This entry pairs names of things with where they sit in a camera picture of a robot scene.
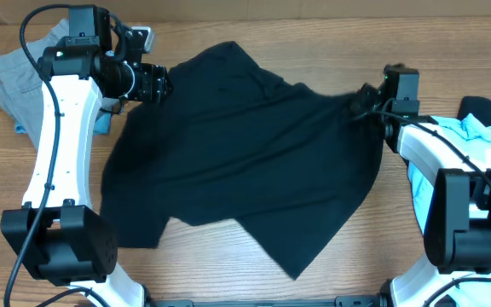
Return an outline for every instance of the folded gray cloth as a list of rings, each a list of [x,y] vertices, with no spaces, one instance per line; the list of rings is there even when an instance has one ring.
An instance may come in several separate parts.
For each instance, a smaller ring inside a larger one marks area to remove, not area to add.
[[[34,59],[43,55],[47,47],[69,35],[69,21],[63,19],[49,34],[36,42],[28,43],[27,48]],[[38,148],[43,125],[43,93],[42,81],[27,60],[22,49],[17,49],[7,55],[0,55],[0,107],[20,124]],[[101,107],[111,109],[117,99],[103,98]],[[111,115],[100,112],[95,125],[95,132],[108,133]]]

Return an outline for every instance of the table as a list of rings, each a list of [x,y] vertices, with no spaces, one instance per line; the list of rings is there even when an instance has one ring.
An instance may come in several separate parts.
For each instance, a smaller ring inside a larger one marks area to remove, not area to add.
[[[145,62],[173,67],[222,41],[235,40],[257,63],[322,94],[378,85],[388,63],[420,70],[421,113],[454,116],[463,96],[491,98],[491,17],[165,22]],[[29,26],[27,40],[51,26]],[[18,26],[0,26],[0,54],[20,47]],[[109,136],[96,136],[90,192],[100,204],[101,172],[123,128],[113,118]],[[36,152],[0,109],[0,216],[20,207]],[[378,179],[365,202],[317,259],[291,280],[234,221],[190,227],[170,221],[158,249],[120,249],[119,262],[156,299],[196,301],[334,298],[369,294],[407,271],[423,252],[413,215],[406,168],[387,147]],[[0,304],[15,254],[0,233]],[[34,281],[24,269],[13,306],[31,306],[64,289]],[[55,306],[85,299],[73,295]]]

